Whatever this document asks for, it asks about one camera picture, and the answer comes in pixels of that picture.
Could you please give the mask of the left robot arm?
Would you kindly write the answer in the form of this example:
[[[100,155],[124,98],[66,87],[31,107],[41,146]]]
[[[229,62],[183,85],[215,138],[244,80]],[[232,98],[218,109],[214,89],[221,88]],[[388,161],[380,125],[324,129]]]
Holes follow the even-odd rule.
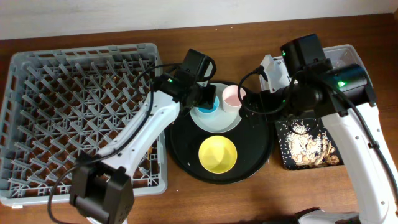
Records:
[[[70,204],[90,223],[126,223],[134,204],[132,178],[153,142],[180,113],[213,106],[211,57],[189,49],[173,68],[149,80],[145,102],[110,143],[95,156],[80,155],[73,166]]]

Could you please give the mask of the white round plate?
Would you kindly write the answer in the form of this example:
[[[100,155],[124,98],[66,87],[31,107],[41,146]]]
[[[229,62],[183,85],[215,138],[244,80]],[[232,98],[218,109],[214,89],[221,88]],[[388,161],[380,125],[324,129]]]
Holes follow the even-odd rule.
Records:
[[[216,86],[216,96],[219,100],[218,108],[210,116],[202,116],[194,108],[190,111],[193,122],[202,130],[210,133],[225,133],[235,128],[241,121],[237,113],[227,113],[223,109],[223,90],[228,87],[227,84],[214,83]]]

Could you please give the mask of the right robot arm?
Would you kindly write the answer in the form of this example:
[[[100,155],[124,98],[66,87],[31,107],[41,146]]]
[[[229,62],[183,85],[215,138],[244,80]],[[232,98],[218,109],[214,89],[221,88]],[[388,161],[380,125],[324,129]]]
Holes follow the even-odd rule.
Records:
[[[358,199],[356,213],[309,208],[296,223],[396,223],[397,168],[379,120],[372,81],[350,45],[322,47],[316,34],[296,38],[266,55],[254,73],[265,84],[241,98],[242,108],[290,121],[312,115],[334,140]]]

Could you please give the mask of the blue cup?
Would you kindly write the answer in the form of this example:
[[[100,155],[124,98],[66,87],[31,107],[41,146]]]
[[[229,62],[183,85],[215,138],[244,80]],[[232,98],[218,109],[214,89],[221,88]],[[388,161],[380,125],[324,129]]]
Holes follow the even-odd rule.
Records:
[[[195,112],[198,117],[203,118],[203,119],[210,119],[214,117],[216,110],[218,109],[220,105],[219,98],[215,96],[215,101],[213,103],[213,107],[211,109],[204,109],[204,108],[199,108],[195,107]]]

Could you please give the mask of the pink cup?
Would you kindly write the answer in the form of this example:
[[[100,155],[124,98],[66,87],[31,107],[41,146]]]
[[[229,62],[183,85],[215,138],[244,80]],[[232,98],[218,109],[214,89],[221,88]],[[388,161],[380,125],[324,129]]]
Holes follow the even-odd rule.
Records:
[[[227,113],[238,113],[241,108],[241,102],[238,98],[238,86],[230,85],[222,92],[223,109]]]

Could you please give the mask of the yellow bowl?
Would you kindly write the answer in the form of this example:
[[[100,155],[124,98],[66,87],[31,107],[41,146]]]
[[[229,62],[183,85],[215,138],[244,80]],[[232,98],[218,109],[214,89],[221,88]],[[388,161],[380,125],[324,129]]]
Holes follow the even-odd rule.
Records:
[[[201,166],[212,174],[224,174],[230,171],[238,160],[238,151],[234,143],[220,135],[206,138],[198,150]]]

